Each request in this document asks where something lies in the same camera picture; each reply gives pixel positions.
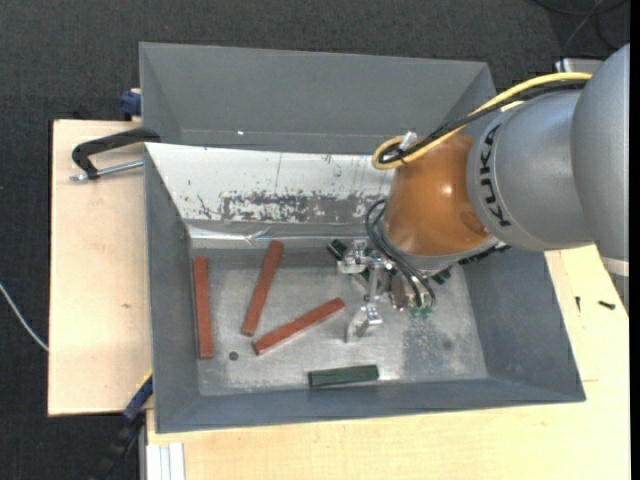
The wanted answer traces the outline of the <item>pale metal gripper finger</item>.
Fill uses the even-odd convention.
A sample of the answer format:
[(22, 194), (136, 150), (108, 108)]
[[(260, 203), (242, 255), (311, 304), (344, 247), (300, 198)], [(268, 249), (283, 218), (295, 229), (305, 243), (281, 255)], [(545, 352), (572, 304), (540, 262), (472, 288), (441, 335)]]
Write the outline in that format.
[(367, 267), (366, 247), (366, 240), (353, 240), (349, 247), (342, 244), (338, 250), (338, 272), (342, 274), (362, 273)]
[(361, 306), (345, 327), (345, 342), (351, 343), (372, 336), (383, 325), (383, 319), (374, 306)]

